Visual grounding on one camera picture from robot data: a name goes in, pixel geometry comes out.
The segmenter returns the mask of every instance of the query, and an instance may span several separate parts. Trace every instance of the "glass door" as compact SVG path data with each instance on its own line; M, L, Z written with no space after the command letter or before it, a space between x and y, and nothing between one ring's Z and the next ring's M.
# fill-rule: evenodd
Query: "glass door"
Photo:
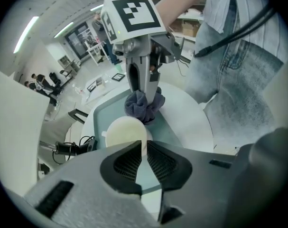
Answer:
M82 33L88 29L88 26L85 23L80 24L73 30L71 30L66 36L65 39L68 41L69 45L71 46L72 50L77 54L77 56L82 59L86 55L88 55L87 52L87 46L85 44L84 37L82 36Z

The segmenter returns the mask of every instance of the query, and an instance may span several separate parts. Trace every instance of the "striped shirt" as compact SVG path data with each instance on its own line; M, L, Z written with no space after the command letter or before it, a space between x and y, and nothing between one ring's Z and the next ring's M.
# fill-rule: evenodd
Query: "striped shirt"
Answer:
M268 0L236 1L241 27L253 19L268 4ZM223 33L229 3L230 0L206 1L204 20L219 33ZM278 13L273 15L266 24L243 39L270 52L283 63L288 60L288 28Z

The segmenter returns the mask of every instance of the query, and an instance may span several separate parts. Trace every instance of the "denim jeans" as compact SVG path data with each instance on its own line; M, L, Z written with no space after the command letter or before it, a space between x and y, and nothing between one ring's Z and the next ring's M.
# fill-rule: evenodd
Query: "denim jeans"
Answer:
M239 27L237 5L231 0L224 33L203 23L196 35L195 51L214 45ZM274 119L262 91L282 64L274 55L245 40L192 59L186 92L198 103L206 103L215 95L204 109L214 145L239 147L274 130Z
M109 54L109 57L110 57L110 60L113 64L116 64L118 59L117 57L112 53L112 44L110 44L110 41L109 39L105 39L105 42L106 42L106 46L107 46L107 49L108 49L108 54Z

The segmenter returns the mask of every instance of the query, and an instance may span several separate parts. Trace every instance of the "ceiling light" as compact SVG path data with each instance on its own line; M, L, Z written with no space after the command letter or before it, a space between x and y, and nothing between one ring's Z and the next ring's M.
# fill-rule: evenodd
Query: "ceiling light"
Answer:
M102 4L102 5L99 5L99 6L95 7L95 8L93 8L93 9L90 9L90 11L97 10L97 9L101 8L102 6L104 6L104 5L103 5L103 4Z
M36 22L36 20L38 19L38 16L33 17L30 22L28 23L28 25L26 26L24 32L22 32L19 41L17 42L17 45L15 47L15 50L13 53L17 53L21 47L21 44L23 43L24 39L26 38L27 34L29 33L29 31L31 30L32 26L34 25L34 23Z
M71 22L70 24L68 24L65 28L63 28L61 31L58 32L58 34L56 36L54 36L54 38L58 37L65 29L67 29L69 26L71 26L73 24L73 22Z

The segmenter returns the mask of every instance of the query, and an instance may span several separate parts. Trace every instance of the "gray tray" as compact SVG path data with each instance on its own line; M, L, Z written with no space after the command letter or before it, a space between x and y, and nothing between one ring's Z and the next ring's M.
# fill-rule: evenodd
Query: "gray tray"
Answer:
M105 137L102 136L102 132L107 131L114 120L121 116L126 116L124 104L129 94L130 90L128 89L95 109L93 113L93 124L94 136L98 141L97 149L106 148ZM160 112L156 114L153 124L146 126L146 128L151 132L153 140L182 147L179 139ZM160 184L147 162L147 157L142 158L136 183L142 186L143 194L160 188Z

